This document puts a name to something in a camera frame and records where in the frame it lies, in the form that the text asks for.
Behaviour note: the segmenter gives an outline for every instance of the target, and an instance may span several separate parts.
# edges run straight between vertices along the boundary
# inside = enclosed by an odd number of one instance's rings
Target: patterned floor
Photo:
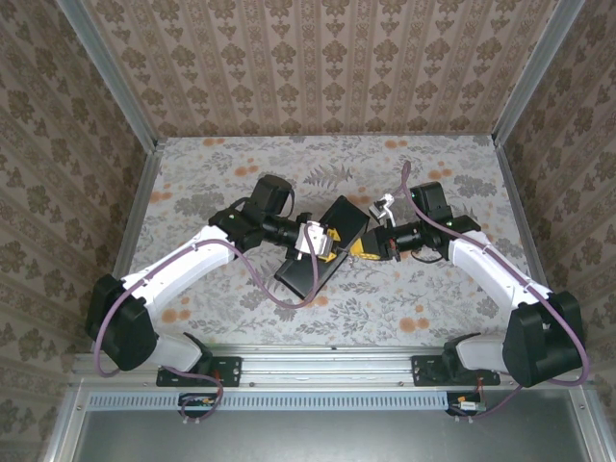
[[[192,237],[216,210],[249,194],[265,173],[293,184],[295,213],[319,217],[340,194],[368,210],[399,184],[407,159],[413,166],[409,186],[439,180],[454,215],[473,217],[497,248],[527,271],[487,136],[171,139],[132,270],[155,262]],[[394,210],[399,222],[413,219],[402,200]],[[247,256],[278,297],[297,302],[272,278],[283,263],[283,249],[263,244]],[[236,261],[188,288],[157,323],[162,331],[189,331],[209,343],[437,346],[458,334],[503,331],[507,320],[508,313],[448,262],[349,258],[312,306],[297,311],[276,307]]]

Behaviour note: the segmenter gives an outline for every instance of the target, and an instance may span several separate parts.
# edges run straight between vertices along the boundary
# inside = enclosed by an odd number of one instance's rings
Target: yellow connector
[[[362,240],[358,239],[353,243],[350,247],[350,254],[353,257],[363,258],[364,260],[380,260],[381,258],[378,255],[374,255],[373,253],[364,252],[364,245],[362,244]]]

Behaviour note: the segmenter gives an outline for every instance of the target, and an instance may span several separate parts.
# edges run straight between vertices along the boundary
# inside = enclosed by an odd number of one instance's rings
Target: black box
[[[338,256],[331,262],[319,260],[319,291],[348,256],[350,246],[366,232],[370,217],[341,195],[323,214],[319,223],[333,228],[340,235]],[[304,256],[301,260],[287,260],[276,272],[274,278],[287,286],[301,299],[312,289],[312,263]]]

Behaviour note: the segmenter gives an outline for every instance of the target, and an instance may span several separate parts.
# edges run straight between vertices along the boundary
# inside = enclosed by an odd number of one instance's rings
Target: aluminum frame
[[[216,356],[243,358],[242,383],[235,393],[248,396],[262,392],[276,392],[282,397],[302,392],[404,392],[411,395],[473,389],[414,386],[411,356],[439,354],[442,349],[438,347],[215,346],[212,350]],[[101,365],[110,370],[113,362],[103,357]],[[162,395],[173,391],[212,391],[211,388],[157,388],[157,370],[153,365],[144,365],[109,380],[96,374],[91,354],[78,355],[45,462],[73,459],[92,393],[122,391]],[[576,376],[569,372],[559,378],[572,380]],[[503,376],[501,380],[500,386],[486,389],[512,390],[517,386],[510,377]],[[544,382],[533,389],[562,390],[562,387]],[[588,387],[576,387],[569,393],[590,460],[614,462],[614,441],[596,392]]]

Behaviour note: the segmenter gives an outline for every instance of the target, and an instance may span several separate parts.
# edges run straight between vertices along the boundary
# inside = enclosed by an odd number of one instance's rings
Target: purple cable
[[[261,289],[263,293],[266,295],[266,297],[269,298],[271,301],[273,301],[276,305],[282,308],[287,308],[287,309],[297,309],[297,308],[302,308],[306,306],[307,304],[309,304],[315,298],[317,294],[317,290],[319,289],[319,266],[318,266],[319,262],[317,260],[318,257],[315,252],[315,247],[313,246],[312,240],[310,239],[310,235],[308,234],[308,228],[310,226],[311,226],[310,224],[306,224],[306,226],[304,226],[304,237],[306,238],[306,243],[308,243],[308,248],[310,250],[310,260],[312,262],[312,281],[313,282],[312,282],[312,289],[310,290],[310,293],[304,299],[304,301],[298,303],[297,305],[293,305],[291,303],[286,303],[276,298],[265,286],[265,284],[263,283],[263,280],[261,279],[261,277],[255,270],[255,268],[252,267],[252,264],[250,263],[250,261],[235,246],[228,243],[227,241],[223,241],[220,239],[206,239],[205,241],[199,241],[198,243],[188,246],[184,248],[183,250],[177,252],[176,254],[170,256],[166,260],[164,260],[163,263],[161,263],[158,267],[156,267],[151,272],[149,272],[142,279],[137,281],[134,285],[128,288],[121,296],[117,298],[117,300],[112,305],[109,312],[107,313],[107,316],[105,316],[105,319],[101,323],[100,328],[98,329],[98,335],[96,336],[96,342],[94,343],[94,368],[96,369],[98,374],[102,377],[113,377],[119,372],[119,369],[116,369],[115,371],[112,371],[112,372],[103,371],[100,365],[100,351],[103,345],[103,338],[105,337],[105,332],[107,331],[107,327],[109,327],[109,323],[111,322],[112,318],[114,317],[114,314],[116,313],[118,308],[121,306],[121,304],[124,302],[124,300],[128,298],[128,296],[132,294],[137,288],[139,288],[142,285],[146,285],[148,281],[150,281],[156,274],[164,270],[166,267],[168,267],[171,263],[179,260],[187,253],[197,252],[198,249],[204,245],[210,245],[210,244],[222,245],[224,247],[227,247],[233,253],[235,253],[236,256],[240,260],[242,260],[242,263],[245,264],[246,269],[248,270],[248,272],[250,272],[250,275],[252,276],[252,279],[254,283],[257,285],[257,287]],[[212,377],[208,377],[207,375],[200,375],[198,378],[205,378],[206,380],[210,380],[210,379],[215,380]]]
[[[471,243],[477,246],[478,248],[481,248],[482,250],[487,252],[492,258],[494,258],[496,262],[501,267],[503,267],[509,274],[511,274],[511,276],[513,276],[513,278],[516,281],[518,281],[523,286],[526,285],[526,281],[524,280],[524,278],[520,276],[518,272],[512,269],[509,263],[503,260],[499,254],[497,254],[494,250],[492,250],[492,248],[490,248],[489,246],[485,247],[485,245],[476,241],[475,239],[469,238],[468,236],[460,234],[456,231],[453,231],[452,229],[447,228],[446,226],[443,226],[437,223],[436,221],[428,217],[424,212],[422,212],[420,208],[417,206],[417,204],[415,203],[415,201],[413,200],[413,197],[411,195],[411,192],[408,189],[408,186],[406,186],[406,182],[408,181],[408,177],[410,176],[410,173],[411,173],[411,163],[409,161],[405,161],[404,166],[402,167],[402,175],[401,175],[402,181],[400,183],[400,186],[394,191],[392,195],[398,195],[400,192],[403,192],[404,196],[406,197],[406,200],[408,201],[411,208],[418,215],[418,217],[420,217],[421,219],[423,219],[425,222],[432,225],[436,229],[443,231],[444,233],[447,233],[457,239],[462,239],[468,243]],[[541,294],[539,294],[534,288],[530,286],[528,286],[526,289],[535,298],[539,300],[539,302],[546,308],[546,310],[548,310],[548,312],[552,315],[552,317],[556,320],[556,322],[558,322],[560,326],[564,329],[564,331],[567,333],[567,335],[573,342],[574,346],[576,347],[577,353],[579,354],[579,358],[581,359],[581,374],[577,380],[568,381],[568,380],[558,380],[558,379],[553,378],[550,380],[550,383],[554,383],[556,385],[562,385],[565,387],[576,387],[577,385],[581,385],[582,383],[586,381],[586,379],[588,378],[588,373],[590,373],[590,363],[588,361],[588,355],[586,354],[586,351],[584,350],[584,346],[581,344],[578,336],[573,331],[573,329],[569,326],[569,324],[565,322],[565,320],[562,319],[562,317],[558,314],[558,312],[556,312],[556,310],[550,305],[550,303]],[[492,409],[489,409],[484,413],[481,413],[475,416],[474,419],[482,419],[484,417],[488,417],[489,415],[495,413],[496,411],[501,409],[507,402],[509,402],[509,400],[513,399],[518,393],[520,393],[521,390],[522,390],[522,385],[519,385],[518,388],[516,388],[513,392],[511,392],[511,394],[509,394],[509,396],[507,396],[507,398],[501,401],[498,405],[494,406]]]
[[[482,412],[481,414],[476,414],[476,415],[474,415],[474,416],[472,416],[472,417],[467,416],[467,415],[464,413],[464,411],[461,411],[461,410],[459,410],[459,409],[456,409],[455,407],[451,407],[451,409],[453,410],[453,412],[455,412],[455,413],[457,413],[457,414],[460,414],[460,416],[461,416],[463,419],[464,419],[464,418],[466,418],[467,420],[468,420],[468,419],[473,419],[473,420],[476,420],[476,419],[483,419],[484,417],[488,417],[489,415],[494,414],[494,413],[495,413],[495,412],[497,412],[499,409],[503,408],[503,406],[504,406],[507,402],[509,402],[511,399],[513,399],[513,398],[514,398],[516,395],[518,395],[521,391],[522,391],[522,385],[518,385],[518,386],[515,388],[515,390],[514,390],[513,392],[511,392],[509,395],[507,395],[507,396],[505,397],[505,399],[503,399],[503,400],[502,400],[499,404],[497,404],[496,406],[494,406],[494,407],[493,407],[493,408],[491,408],[491,409],[488,409],[488,410],[487,410],[487,411],[485,411],[485,412]]]
[[[190,373],[190,372],[182,372],[182,371],[178,371],[175,368],[169,368],[167,366],[165,366],[165,369],[167,369],[169,372],[173,372],[176,375],[179,375],[181,377],[186,377],[186,378],[199,378],[199,379],[203,379],[203,380],[207,380],[209,382],[214,383],[217,386],[217,394],[218,394],[218,398],[217,400],[214,402],[214,404],[212,404],[212,407],[210,408],[210,410],[208,412],[206,412],[205,414],[203,414],[201,417],[198,418],[194,418],[194,417],[189,417],[186,415],[186,405],[191,402],[191,401],[195,401],[197,399],[200,399],[200,397],[186,397],[184,398],[184,400],[182,401],[182,407],[180,408],[180,415],[186,420],[186,422],[196,422],[196,421],[205,421],[207,418],[209,418],[210,416],[212,416],[212,414],[214,414],[214,411],[216,411],[216,409],[218,408],[218,406],[220,405],[220,403],[222,402],[222,397],[224,395],[224,388],[222,387],[222,383],[220,383],[220,380],[213,378],[209,375],[202,375],[200,373]]]

